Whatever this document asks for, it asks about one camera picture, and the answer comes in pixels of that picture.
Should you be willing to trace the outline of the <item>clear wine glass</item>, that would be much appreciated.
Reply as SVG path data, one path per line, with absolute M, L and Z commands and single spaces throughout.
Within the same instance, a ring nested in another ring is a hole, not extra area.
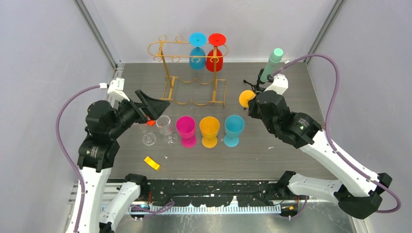
M 139 124 L 139 129 L 143 133 L 143 144 L 146 146 L 154 145 L 156 142 L 156 135 L 151 132 L 151 126 L 148 124 Z
M 163 135 L 164 142 L 167 145 L 174 144 L 176 142 L 176 134 L 173 132 L 173 124 L 170 117 L 162 115 L 155 123 L 159 133 Z

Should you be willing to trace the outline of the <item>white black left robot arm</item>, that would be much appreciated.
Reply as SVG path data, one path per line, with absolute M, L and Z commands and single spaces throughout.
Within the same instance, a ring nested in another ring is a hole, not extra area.
M 150 192 L 146 176 L 130 173 L 109 205 L 102 210 L 108 177 L 120 149 L 117 139 L 133 124 L 157 120 L 170 102 L 151 98 L 138 89 L 139 102 L 123 99 L 118 108 L 106 100 L 89 105 L 86 137 L 78 149 L 78 161 L 72 162 L 80 189 L 76 194 L 68 233 L 114 233 L 135 200 L 145 200 Z

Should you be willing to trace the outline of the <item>yellow wine glass front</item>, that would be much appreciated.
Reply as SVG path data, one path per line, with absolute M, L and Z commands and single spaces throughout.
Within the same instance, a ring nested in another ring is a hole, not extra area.
M 219 120 L 213 116 L 206 116 L 200 121 L 199 128 L 202 134 L 203 146 L 209 149 L 215 147 L 218 143 Z

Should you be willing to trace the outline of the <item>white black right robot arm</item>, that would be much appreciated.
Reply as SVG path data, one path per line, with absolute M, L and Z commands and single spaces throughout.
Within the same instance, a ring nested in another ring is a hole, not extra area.
M 296 195 L 327 200 L 357 219 L 379 212 L 381 194 L 390 186 L 391 176 L 367 169 L 343 149 L 332 146 L 316 120 L 305 113 L 290 111 L 284 97 L 275 91 L 256 94 L 246 90 L 239 102 L 250 117 L 263 122 L 268 133 L 310 155 L 336 177 L 324 180 L 285 171 L 277 182 L 281 198 Z

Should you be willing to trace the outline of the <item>blue wine glass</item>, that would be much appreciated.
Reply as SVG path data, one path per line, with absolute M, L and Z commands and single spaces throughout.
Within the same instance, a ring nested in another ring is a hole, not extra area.
M 240 135 L 245 127 L 243 118 L 239 115 L 230 115 L 224 122 L 225 136 L 223 142 L 228 147 L 236 147 L 240 142 Z
M 194 46 L 189 56 L 189 65 L 194 70 L 201 70 L 206 65 L 206 54 L 202 46 L 206 44 L 206 36 L 203 33 L 193 33 L 189 37 L 189 43 Z

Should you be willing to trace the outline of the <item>yellow wine glass back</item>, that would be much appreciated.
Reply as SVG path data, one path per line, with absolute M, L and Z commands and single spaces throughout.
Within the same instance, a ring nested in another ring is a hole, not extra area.
M 256 97 L 252 90 L 244 90 L 239 95 L 239 103 L 243 108 L 248 108 L 248 102 Z

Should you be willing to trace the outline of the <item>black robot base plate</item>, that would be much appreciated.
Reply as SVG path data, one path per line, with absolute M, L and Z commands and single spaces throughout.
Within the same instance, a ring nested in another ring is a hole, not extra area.
M 164 206 L 173 201 L 176 207 L 226 207 L 236 200 L 239 207 L 274 206 L 277 201 L 304 200 L 276 181 L 258 180 L 148 180 L 138 201 Z

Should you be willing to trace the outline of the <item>yellow wine glass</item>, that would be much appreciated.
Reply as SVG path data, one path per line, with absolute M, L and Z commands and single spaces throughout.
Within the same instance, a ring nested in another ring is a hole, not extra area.
M 203 146 L 209 149 L 215 147 L 218 143 L 219 120 L 213 116 L 206 116 L 200 121 L 199 128 L 202 134 Z
M 243 108 L 248 108 L 248 102 L 256 97 L 252 90 L 244 90 L 239 95 L 239 103 Z

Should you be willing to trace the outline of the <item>pink wine glass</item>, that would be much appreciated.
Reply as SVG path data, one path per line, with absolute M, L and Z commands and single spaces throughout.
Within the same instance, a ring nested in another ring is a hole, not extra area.
M 196 145 L 196 122 L 192 117 L 180 117 L 176 122 L 176 129 L 181 137 L 183 147 L 192 148 Z

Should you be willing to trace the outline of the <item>red wine glass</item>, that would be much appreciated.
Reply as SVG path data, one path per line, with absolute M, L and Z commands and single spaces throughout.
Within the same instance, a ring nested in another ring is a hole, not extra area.
M 219 72 L 223 67 L 223 54 L 218 47 L 225 44 L 226 37 L 221 33 L 213 33 L 208 37 L 208 42 L 213 49 L 207 55 L 206 68 L 211 72 Z

